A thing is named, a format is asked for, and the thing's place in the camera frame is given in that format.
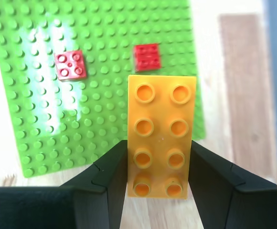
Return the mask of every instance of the toy brick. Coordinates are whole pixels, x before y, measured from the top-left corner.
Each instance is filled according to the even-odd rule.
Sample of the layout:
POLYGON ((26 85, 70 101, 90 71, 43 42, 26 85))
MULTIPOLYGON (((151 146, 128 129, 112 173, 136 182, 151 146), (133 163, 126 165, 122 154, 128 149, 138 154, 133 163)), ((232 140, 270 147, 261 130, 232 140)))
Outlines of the toy brick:
POLYGON ((136 72, 161 68, 158 44, 140 44, 134 46, 136 72))
POLYGON ((128 78, 128 195, 187 198, 196 77, 128 78))
POLYGON ((54 55, 57 75, 60 81, 86 78, 82 51, 69 51, 54 55))

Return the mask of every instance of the wooden floor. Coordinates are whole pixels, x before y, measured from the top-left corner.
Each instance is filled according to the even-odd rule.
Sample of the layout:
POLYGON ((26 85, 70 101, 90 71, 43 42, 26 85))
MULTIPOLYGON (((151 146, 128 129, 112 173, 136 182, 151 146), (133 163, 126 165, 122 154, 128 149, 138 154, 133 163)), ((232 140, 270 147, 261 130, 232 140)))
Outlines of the wooden floor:
MULTIPOLYGON (((207 138, 200 144, 277 182, 262 0, 191 0, 207 138)), ((58 186, 86 167, 25 179, 0 75, 0 186, 58 186)), ((125 198, 121 229, 203 228, 187 200, 125 198)))

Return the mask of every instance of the yellow duplo brick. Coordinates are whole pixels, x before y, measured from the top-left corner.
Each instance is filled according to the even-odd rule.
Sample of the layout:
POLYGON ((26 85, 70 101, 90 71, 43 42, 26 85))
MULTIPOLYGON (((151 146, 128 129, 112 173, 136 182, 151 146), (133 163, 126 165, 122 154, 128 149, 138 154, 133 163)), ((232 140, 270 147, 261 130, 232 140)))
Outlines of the yellow duplo brick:
POLYGON ((128 196, 187 198, 196 77, 128 78, 128 196))

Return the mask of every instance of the green baseplate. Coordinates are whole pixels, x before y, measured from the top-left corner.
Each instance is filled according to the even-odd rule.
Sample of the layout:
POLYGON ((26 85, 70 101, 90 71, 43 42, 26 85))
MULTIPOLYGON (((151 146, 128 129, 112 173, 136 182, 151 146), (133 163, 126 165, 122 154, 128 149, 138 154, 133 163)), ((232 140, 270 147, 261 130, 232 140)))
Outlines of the green baseplate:
MULTIPOLYGON (((25 177, 91 164, 127 138, 135 44, 196 76, 188 0, 0 0, 0 69, 25 177), (88 78, 57 79, 54 53, 82 50, 88 78)), ((193 139, 205 137, 197 86, 193 139)))

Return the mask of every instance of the red duplo brick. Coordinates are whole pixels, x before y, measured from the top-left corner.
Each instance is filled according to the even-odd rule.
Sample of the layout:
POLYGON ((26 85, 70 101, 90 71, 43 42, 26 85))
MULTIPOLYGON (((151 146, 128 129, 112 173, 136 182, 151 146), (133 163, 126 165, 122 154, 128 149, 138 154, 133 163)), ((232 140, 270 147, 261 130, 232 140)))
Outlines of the red duplo brick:
POLYGON ((55 54, 54 61, 60 81, 86 78, 85 62, 81 50, 55 54))
POLYGON ((135 71, 148 71, 161 68, 158 44, 139 44, 134 46, 135 71))

